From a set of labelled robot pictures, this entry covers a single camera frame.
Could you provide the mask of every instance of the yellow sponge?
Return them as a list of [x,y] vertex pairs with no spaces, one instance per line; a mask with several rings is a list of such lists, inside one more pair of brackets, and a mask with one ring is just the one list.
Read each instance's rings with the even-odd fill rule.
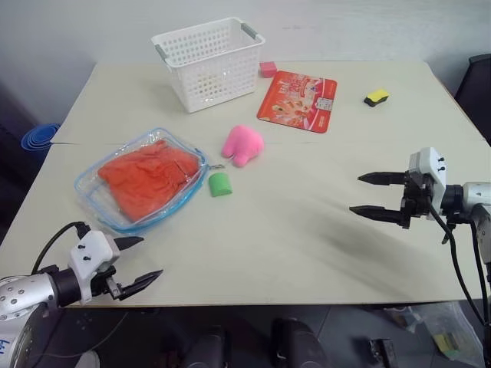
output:
[[384,102],[389,97],[389,93],[386,90],[380,89],[368,94],[364,101],[368,106],[376,106],[380,102]]

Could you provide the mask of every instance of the pink block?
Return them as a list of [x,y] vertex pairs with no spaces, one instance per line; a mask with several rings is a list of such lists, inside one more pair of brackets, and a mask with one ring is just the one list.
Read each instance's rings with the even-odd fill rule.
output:
[[267,61],[265,63],[259,63],[259,67],[261,68],[261,75],[264,78],[274,77],[276,72],[276,65],[273,61]]

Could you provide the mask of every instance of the beige table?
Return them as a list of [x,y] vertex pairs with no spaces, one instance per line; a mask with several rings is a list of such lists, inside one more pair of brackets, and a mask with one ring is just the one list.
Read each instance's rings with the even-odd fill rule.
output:
[[[237,123],[265,137],[265,152],[243,169],[228,165],[232,195],[212,198],[207,184],[178,213],[123,253],[124,284],[148,271],[164,274],[124,302],[92,305],[387,303],[462,299],[448,245],[435,222],[409,231],[348,211],[374,204],[398,209],[402,187],[358,182],[370,171],[400,171],[409,155],[435,146],[449,183],[491,180],[490,149],[449,94],[419,62],[303,62],[282,69],[338,81],[331,124],[315,134],[255,118],[270,80],[254,94],[197,113],[183,112],[162,65],[95,68],[2,246],[0,277],[25,274],[63,225],[91,217],[78,205],[76,176],[118,145],[166,127],[222,163],[219,151]],[[388,102],[366,106],[385,87]],[[455,231],[461,268],[480,297],[469,229]],[[67,262],[65,235],[44,264]]]
[[[0,277],[26,274],[45,242],[64,224],[88,219],[73,181],[111,145],[54,145],[0,247]],[[219,145],[201,148],[221,162]],[[116,263],[124,284],[148,271],[163,275],[123,302],[93,306],[202,304],[392,303],[462,299],[449,245],[435,222],[411,229],[372,222],[350,205],[397,209],[402,187],[376,187],[357,176],[399,170],[413,142],[277,143],[243,169],[227,166],[234,193],[212,198],[207,184],[178,213],[145,234]],[[440,142],[451,183],[487,180],[489,147]],[[479,283],[468,228],[455,231],[463,275],[473,297]],[[74,233],[64,235],[43,265],[66,265]]]
[[[261,131],[266,143],[402,140],[419,149],[439,139],[483,140],[423,62],[295,62],[278,63],[278,68],[338,82],[326,134],[257,120],[271,79],[259,78],[253,94],[188,114],[167,85],[164,65],[102,64],[95,67],[53,142],[123,144],[159,126],[195,145],[222,144],[238,123]],[[363,103],[381,87],[390,92],[388,102],[377,108]]]

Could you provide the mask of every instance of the white wall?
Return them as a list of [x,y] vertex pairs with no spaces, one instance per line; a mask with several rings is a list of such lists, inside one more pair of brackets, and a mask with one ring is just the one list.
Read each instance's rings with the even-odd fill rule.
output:
[[491,52],[491,0],[0,0],[0,83],[62,122],[95,62],[159,62],[152,35],[230,15],[263,60],[419,59],[451,91]]

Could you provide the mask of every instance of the green object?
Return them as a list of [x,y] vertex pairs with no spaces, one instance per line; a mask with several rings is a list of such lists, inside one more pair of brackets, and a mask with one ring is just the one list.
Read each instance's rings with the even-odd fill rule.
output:
[[224,172],[213,174],[208,179],[209,188],[212,191],[212,197],[225,196],[232,194],[229,176]]

